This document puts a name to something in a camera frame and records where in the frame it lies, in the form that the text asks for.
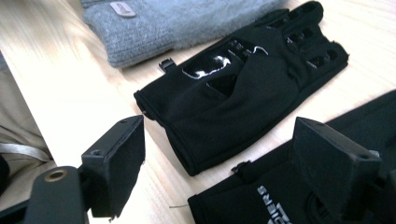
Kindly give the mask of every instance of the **black glove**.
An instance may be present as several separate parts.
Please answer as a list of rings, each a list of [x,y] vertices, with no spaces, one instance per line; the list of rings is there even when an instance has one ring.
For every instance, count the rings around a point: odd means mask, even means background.
[[[396,169],[395,113],[396,91],[392,91],[328,122],[336,131],[378,153],[382,159],[378,177],[382,180]],[[379,223],[369,211],[355,222],[331,216],[292,164],[291,148],[289,141],[254,162],[241,163],[234,169],[235,175],[189,198],[195,222]]]
[[[274,11],[134,94],[189,175],[252,145],[347,66],[318,27],[322,14],[318,2]]]

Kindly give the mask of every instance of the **label tag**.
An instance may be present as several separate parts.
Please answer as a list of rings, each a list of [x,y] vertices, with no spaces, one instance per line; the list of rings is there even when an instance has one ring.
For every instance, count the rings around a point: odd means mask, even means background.
[[[135,17],[134,11],[124,2],[112,2],[110,3],[114,11],[122,17]]]

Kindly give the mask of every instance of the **light wood surface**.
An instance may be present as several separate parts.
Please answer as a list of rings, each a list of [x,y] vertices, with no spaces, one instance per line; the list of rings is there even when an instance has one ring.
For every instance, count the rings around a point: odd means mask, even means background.
[[[289,0],[295,8],[304,0]],[[145,119],[146,162],[121,217],[113,223],[193,223],[187,199],[290,140],[296,116],[327,121],[396,87],[396,3],[322,0],[322,32],[350,54],[349,66],[271,132],[239,155],[190,177],[163,128]],[[134,92],[211,43],[171,51],[137,66],[114,69],[99,39],[81,19],[78,0],[0,1],[0,50],[58,165],[80,166],[80,155],[116,121],[140,114]],[[91,223],[108,223],[91,218]]]

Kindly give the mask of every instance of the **gray knit fabric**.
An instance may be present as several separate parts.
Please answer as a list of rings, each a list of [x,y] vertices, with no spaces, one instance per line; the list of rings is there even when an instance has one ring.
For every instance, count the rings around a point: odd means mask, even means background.
[[[223,37],[280,7],[286,0],[134,0],[135,12],[119,16],[108,2],[86,9],[84,21],[99,36],[114,67]]]

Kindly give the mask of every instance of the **metal grommet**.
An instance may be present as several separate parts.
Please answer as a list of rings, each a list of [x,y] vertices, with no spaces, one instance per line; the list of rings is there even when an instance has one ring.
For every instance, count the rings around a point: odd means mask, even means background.
[[[56,182],[63,179],[65,176],[67,176],[67,171],[64,169],[59,169],[47,174],[46,177],[44,177],[44,180],[47,182]]]

